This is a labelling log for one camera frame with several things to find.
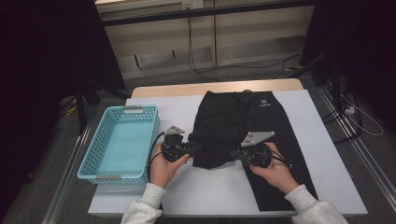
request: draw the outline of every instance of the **basket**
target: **basket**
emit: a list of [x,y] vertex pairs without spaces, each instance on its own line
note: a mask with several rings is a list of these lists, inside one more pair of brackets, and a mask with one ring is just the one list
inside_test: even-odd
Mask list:
[[147,183],[149,149],[159,128],[155,105],[109,107],[78,169],[78,178],[93,184]]

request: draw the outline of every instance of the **black pants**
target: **black pants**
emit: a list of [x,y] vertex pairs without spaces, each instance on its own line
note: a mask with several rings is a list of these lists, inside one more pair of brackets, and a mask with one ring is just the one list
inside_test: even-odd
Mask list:
[[[275,132],[267,142],[276,144],[285,160],[292,164],[292,173],[299,184],[305,184],[318,197],[288,116],[270,91],[207,92],[189,135],[189,141],[204,146],[193,165],[211,169],[232,161],[230,152],[240,147],[248,132]],[[293,210],[283,192],[254,175],[248,167],[244,168],[260,211]]]

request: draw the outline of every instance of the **gray sleeve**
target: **gray sleeve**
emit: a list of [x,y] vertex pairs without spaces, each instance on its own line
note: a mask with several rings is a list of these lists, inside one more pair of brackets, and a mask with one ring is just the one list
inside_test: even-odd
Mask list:
[[165,193],[165,189],[148,183],[142,199],[139,202],[131,202],[127,207],[121,224],[154,223],[163,213],[158,208]]
[[285,197],[294,206],[297,216],[293,222],[300,223],[347,223],[338,210],[329,202],[319,202],[301,185]]

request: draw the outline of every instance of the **sweatshirt cuff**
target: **sweatshirt cuff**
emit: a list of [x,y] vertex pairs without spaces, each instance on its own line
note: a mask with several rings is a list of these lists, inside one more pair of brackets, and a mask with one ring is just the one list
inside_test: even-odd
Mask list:
[[292,190],[285,196],[285,199],[291,202],[297,213],[308,210],[318,203],[318,201],[306,189],[305,185],[300,185]]
[[166,189],[158,187],[157,185],[153,185],[147,183],[146,190],[143,193],[142,199],[140,202],[150,205],[158,209],[160,207],[161,199],[163,195],[166,193]]

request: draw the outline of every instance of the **table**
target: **table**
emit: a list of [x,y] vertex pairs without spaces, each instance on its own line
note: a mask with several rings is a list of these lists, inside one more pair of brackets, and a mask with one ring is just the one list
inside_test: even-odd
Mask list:
[[[141,87],[134,91],[127,105],[157,105],[160,129],[178,122],[181,124],[178,126],[186,131],[186,139],[192,131],[191,120],[206,91],[243,90],[273,91],[284,106],[319,199],[332,202],[346,216],[367,214],[309,94],[297,79]],[[295,214],[294,211],[260,212],[240,161],[227,162],[210,171],[191,164],[192,160],[189,160],[181,167],[167,188],[168,193],[163,198],[167,217],[289,217]],[[233,184],[224,188],[226,183]],[[100,185],[89,213],[121,216],[129,201],[141,197],[144,187]]]

